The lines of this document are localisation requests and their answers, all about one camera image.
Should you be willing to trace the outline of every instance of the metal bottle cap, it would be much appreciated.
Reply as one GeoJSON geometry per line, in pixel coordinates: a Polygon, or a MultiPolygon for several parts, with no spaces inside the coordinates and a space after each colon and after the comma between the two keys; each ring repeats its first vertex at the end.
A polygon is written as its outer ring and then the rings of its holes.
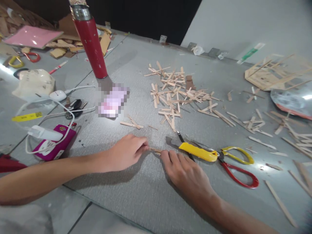
{"type": "Polygon", "coordinates": [[[71,5],[72,16],[75,20],[90,20],[92,15],[89,7],[82,4],[71,5]]]}

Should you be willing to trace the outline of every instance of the white charger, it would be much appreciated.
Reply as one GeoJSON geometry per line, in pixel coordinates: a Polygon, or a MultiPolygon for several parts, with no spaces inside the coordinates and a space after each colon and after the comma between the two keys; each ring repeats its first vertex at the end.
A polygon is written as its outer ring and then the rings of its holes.
{"type": "Polygon", "coordinates": [[[39,139],[51,140],[51,141],[59,141],[63,137],[63,134],[57,131],[46,129],[38,125],[32,126],[29,129],[28,134],[39,139]]]}

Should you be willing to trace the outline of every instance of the dark background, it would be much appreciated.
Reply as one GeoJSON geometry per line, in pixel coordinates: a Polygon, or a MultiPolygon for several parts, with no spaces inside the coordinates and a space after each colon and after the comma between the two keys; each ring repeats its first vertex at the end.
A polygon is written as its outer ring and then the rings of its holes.
{"type": "MultiPolygon", "coordinates": [[[[48,6],[42,0],[15,0],[42,18],[54,22],[70,13],[69,2],[53,0],[48,6]]],[[[111,28],[180,45],[196,14],[201,0],[87,0],[97,24],[110,22],[111,28]]]]}

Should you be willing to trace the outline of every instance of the hand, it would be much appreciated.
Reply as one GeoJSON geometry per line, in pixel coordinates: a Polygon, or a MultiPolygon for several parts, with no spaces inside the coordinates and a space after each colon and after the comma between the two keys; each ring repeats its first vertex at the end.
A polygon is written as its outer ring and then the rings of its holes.
{"type": "Polygon", "coordinates": [[[206,173],[189,157],[176,154],[173,150],[163,150],[161,159],[172,183],[198,210],[201,210],[203,203],[218,197],[206,173]]]}
{"type": "Polygon", "coordinates": [[[96,171],[122,171],[137,163],[142,153],[149,149],[146,137],[126,135],[109,150],[95,154],[96,171]]]}

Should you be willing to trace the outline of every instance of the yellow utility knife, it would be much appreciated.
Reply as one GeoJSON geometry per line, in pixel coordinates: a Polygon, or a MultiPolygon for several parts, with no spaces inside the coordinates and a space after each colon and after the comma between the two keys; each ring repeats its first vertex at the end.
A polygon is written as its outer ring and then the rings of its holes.
{"type": "Polygon", "coordinates": [[[215,150],[212,152],[208,152],[204,149],[198,148],[198,147],[191,145],[187,142],[180,142],[178,140],[174,140],[171,138],[169,138],[169,139],[170,139],[170,143],[172,145],[176,145],[177,147],[179,147],[179,149],[182,149],[188,153],[191,153],[191,154],[193,154],[193,155],[195,155],[195,156],[197,156],[203,160],[206,160],[208,162],[214,162],[218,158],[218,153],[215,150]]]}

